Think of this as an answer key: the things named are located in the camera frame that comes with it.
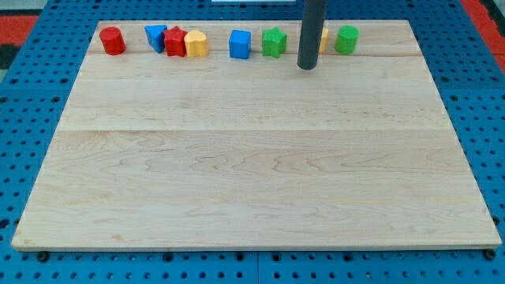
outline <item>green block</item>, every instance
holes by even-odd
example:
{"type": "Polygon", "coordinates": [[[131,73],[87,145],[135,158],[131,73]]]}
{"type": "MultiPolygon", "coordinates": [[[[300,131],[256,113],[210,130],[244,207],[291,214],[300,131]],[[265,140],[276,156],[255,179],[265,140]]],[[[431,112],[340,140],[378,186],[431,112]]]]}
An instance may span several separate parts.
{"type": "Polygon", "coordinates": [[[263,30],[262,35],[263,56],[279,58],[286,51],[287,34],[278,27],[263,30]]]}
{"type": "Polygon", "coordinates": [[[335,42],[335,51],[340,54],[352,54],[356,49],[357,39],[360,37],[360,31],[353,26],[342,26],[335,42]]]}

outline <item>blue pegboard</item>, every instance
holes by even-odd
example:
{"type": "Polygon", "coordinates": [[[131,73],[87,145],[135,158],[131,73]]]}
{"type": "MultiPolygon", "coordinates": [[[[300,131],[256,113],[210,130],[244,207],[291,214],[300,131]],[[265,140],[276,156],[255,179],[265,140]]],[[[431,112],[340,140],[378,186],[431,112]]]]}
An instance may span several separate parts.
{"type": "MultiPolygon", "coordinates": [[[[505,282],[503,246],[446,252],[66,252],[48,259],[12,249],[17,220],[99,20],[293,20],[301,19],[302,6],[302,0],[294,6],[49,1],[0,83],[0,282],[505,282]]],[[[410,21],[503,236],[505,78],[459,2],[331,0],[327,17],[410,21]]]]}

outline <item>green cylinder block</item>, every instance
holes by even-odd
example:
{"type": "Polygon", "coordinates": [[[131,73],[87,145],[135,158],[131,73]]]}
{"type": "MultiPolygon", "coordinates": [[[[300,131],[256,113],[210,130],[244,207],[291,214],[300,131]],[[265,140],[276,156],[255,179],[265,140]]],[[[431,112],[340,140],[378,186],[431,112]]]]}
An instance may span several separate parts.
{"type": "Polygon", "coordinates": [[[335,51],[340,54],[352,54],[356,48],[357,39],[360,37],[360,31],[353,26],[342,26],[339,29],[337,40],[335,42],[335,51]]]}

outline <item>toy block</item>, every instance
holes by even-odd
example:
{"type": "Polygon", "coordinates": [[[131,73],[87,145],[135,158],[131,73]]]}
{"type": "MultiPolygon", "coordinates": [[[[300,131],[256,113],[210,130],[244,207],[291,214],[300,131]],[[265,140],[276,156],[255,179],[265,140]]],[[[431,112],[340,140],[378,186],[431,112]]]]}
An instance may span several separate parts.
{"type": "Polygon", "coordinates": [[[198,30],[192,30],[184,37],[186,53],[189,57],[207,56],[208,42],[207,36],[198,30]]]}
{"type": "Polygon", "coordinates": [[[163,31],[163,35],[165,36],[166,55],[180,57],[186,55],[184,37],[187,33],[187,31],[181,30],[178,26],[163,31]]]}
{"type": "Polygon", "coordinates": [[[356,48],[360,31],[353,26],[342,26],[339,29],[337,40],[335,41],[335,51],[340,54],[352,54],[356,48]]]}
{"type": "Polygon", "coordinates": [[[251,32],[233,30],[228,44],[231,58],[248,59],[251,51],[251,32]]]}
{"type": "Polygon", "coordinates": [[[160,25],[145,26],[144,30],[145,35],[148,37],[148,42],[152,46],[152,48],[156,52],[162,53],[162,51],[165,49],[165,43],[164,43],[165,37],[163,36],[163,31],[166,31],[166,25],[160,24],[160,25]]]}
{"type": "Polygon", "coordinates": [[[126,50],[125,41],[123,40],[123,36],[119,28],[104,28],[100,32],[100,40],[102,41],[105,52],[109,55],[118,55],[126,50]]]}
{"type": "Polygon", "coordinates": [[[279,58],[286,51],[287,34],[278,27],[263,30],[262,36],[263,56],[279,58]]]}
{"type": "Polygon", "coordinates": [[[323,34],[321,35],[321,44],[319,45],[319,53],[322,54],[326,49],[326,42],[328,41],[328,33],[330,31],[327,28],[323,28],[323,34]]]}

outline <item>wooden table surface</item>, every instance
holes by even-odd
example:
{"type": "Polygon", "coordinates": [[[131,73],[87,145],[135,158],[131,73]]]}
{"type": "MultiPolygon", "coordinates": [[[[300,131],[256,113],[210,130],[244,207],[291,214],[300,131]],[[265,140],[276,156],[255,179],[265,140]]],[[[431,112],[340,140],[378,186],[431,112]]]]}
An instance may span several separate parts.
{"type": "Polygon", "coordinates": [[[100,22],[13,239],[23,251],[477,249],[501,243],[407,21],[100,22]],[[208,36],[168,58],[146,24],[208,36]],[[333,50],[340,26],[356,53],[333,50]],[[103,52],[98,32],[127,50],[103,52]],[[261,30],[288,34],[280,59],[261,30]],[[230,58],[232,29],[252,32],[230,58]]]}

